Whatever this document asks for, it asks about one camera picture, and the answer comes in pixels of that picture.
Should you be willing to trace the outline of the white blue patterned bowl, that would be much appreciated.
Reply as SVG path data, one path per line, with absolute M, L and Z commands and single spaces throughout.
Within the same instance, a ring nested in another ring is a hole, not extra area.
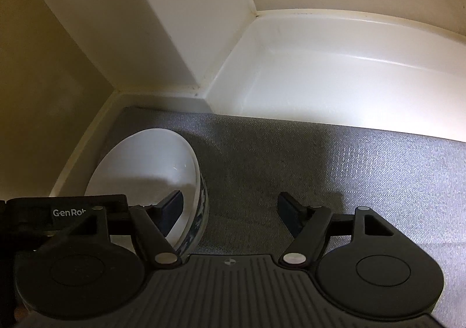
M 129 206 L 146 207 L 175 190 L 182 192 L 183 210 L 167 240 L 185 258 L 207 226 L 209 197 L 196 154 L 178 133 L 150 128 L 125 138 L 100 161 L 85 194 L 124 194 Z

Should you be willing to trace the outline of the grey textured mat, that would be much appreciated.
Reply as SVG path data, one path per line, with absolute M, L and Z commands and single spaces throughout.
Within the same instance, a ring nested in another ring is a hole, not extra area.
M 282 191 L 350 214 L 367 206 L 442 268 L 435 318 L 465 325 L 465 145 L 337 125 L 142 108 L 122 111 L 103 150 L 148 128 L 182 135 L 209 196 L 199 254 L 279 255 L 292 238 L 276 212 Z

